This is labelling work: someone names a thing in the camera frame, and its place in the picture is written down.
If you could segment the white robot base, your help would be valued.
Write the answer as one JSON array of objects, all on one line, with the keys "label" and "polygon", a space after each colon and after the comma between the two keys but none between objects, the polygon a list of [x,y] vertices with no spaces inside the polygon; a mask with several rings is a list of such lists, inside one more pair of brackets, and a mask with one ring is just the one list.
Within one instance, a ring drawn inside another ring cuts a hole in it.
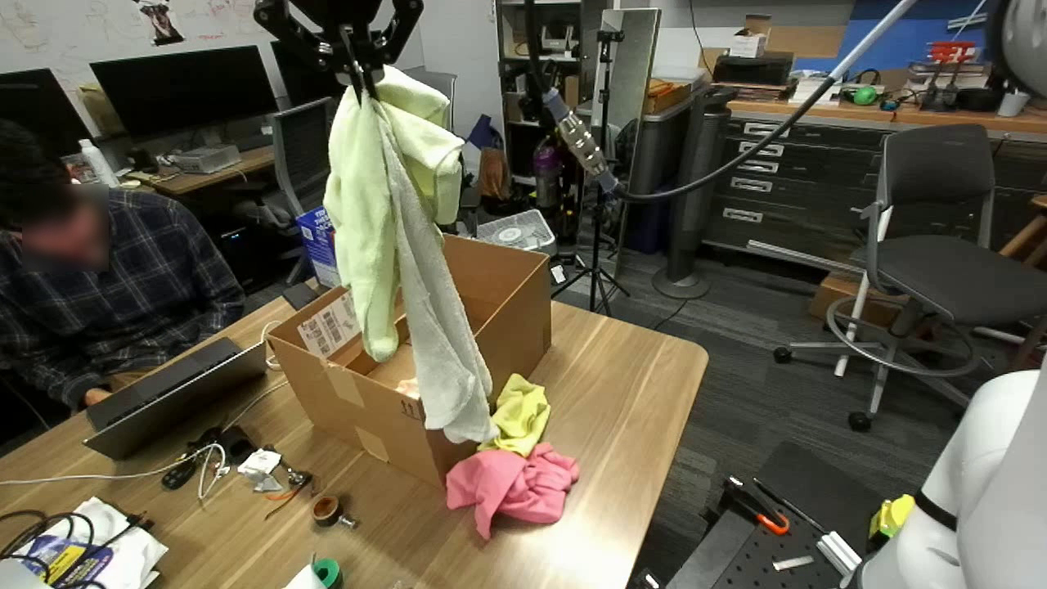
[{"label": "white robot base", "polygon": [[1047,589],[1047,374],[978,386],[855,589]]}]

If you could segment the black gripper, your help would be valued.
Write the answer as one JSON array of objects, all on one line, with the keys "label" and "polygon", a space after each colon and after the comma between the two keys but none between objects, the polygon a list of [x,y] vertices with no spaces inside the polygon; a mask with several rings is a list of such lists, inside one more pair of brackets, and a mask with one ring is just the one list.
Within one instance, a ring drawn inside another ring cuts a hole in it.
[{"label": "black gripper", "polygon": [[384,0],[254,0],[251,16],[356,96],[376,96],[384,68],[399,58],[421,16],[421,0],[392,0],[392,16],[385,25],[376,25],[380,3]]}]

